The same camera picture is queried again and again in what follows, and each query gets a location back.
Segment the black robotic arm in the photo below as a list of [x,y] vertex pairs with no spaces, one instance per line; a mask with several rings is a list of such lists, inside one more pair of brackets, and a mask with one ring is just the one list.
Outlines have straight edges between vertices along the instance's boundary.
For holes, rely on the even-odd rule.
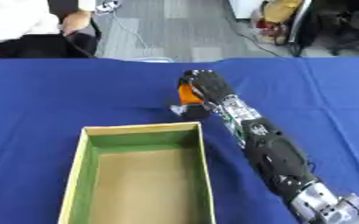
[[305,153],[239,99],[222,77],[211,70],[187,71],[179,85],[188,85],[202,103],[172,106],[172,111],[198,117],[202,108],[219,115],[253,170],[300,223],[359,224],[359,197],[338,198],[330,192],[313,174]]

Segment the open box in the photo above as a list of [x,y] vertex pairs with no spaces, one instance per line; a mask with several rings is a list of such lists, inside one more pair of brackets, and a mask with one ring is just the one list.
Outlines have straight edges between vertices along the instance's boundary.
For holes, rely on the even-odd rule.
[[87,127],[59,224],[215,224],[197,122]]

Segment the floor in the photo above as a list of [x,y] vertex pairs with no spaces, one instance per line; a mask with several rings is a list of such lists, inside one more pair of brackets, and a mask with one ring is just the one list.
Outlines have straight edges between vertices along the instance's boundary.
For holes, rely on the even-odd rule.
[[[177,62],[201,62],[275,57],[270,52],[290,56],[284,47],[259,44],[270,51],[267,52],[250,39],[238,36],[233,28],[252,38],[249,26],[235,21],[228,0],[123,0],[116,14],[95,16],[95,19],[103,31],[97,53],[102,58],[165,57]],[[322,42],[307,48],[303,56],[331,57]]]

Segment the blue table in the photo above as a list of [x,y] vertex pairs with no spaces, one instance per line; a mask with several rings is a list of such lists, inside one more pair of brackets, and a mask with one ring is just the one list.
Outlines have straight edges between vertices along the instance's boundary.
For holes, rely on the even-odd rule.
[[[336,194],[359,194],[359,59],[0,60],[0,224],[55,223],[81,128],[179,122],[167,105],[196,68],[223,75],[305,149]],[[218,223],[296,223],[222,121],[203,129]]]

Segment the wire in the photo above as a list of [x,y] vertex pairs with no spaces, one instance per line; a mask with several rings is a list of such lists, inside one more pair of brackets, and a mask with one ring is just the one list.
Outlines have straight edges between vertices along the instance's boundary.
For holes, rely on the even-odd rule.
[[[227,6],[226,6],[227,3],[226,3],[226,1],[222,1],[222,2],[223,2],[223,7],[224,7],[223,9],[224,9],[225,11],[230,11],[230,10],[227,9]],[[243,38],[246,38],[247,40],[250,40],[250,41],[253,43],[253,45],[255,45],[258,49],[260,49],[260,50],[262,50],[262,51],[265,51],[265,52],[267,52],[267,53],[270,53],[270,54],[272,54],[272,55],[274,55],[274,56],[276,56],[276,57],[283,57],[283,56],[281,56],[281,55],[278,55],[278,54],[275,53],[275,52],[272,52],[272,51],[270,51],[270,50],[267,50],[267,49],[263,48],[262,46],[260,46],[260,45],[256,42],[255,39],[253,39],[253,38],[251,38],[251,37],[249,37],[249,36],[247,36],[247,35],[245,35],[245,34],[243,34],[243,33],[240,33],[240,32],[238,31],[238,29],[236,29],[236,27],[234,27],[233,21],[231,21],[231,20],[228,18],[227,13],[225,13],[224,18],[225,18],[226,21],[229,23],[231,30],[232,30],[236,35],[241,36],[241,37],[243,37]]]
[[145,43],[145,41],[143,40],[143,38],[140,36],[140,34],[137,33],[137,31],[133,31],[131,29],[129,29],[128,27],[126,27],[121,21],[120,19],[116,16],[116,11],[113,10],[112,12],[110,12],[111,14],[113,14],[113,18],[117,21],[118,25],[123,28],[124,30],[126,30],[127,32],[130,32],[131,34],[135,35],[138,40],[140,40],[140,42],[143,44],[143,48],[144,49],[148,49],[148,45]]

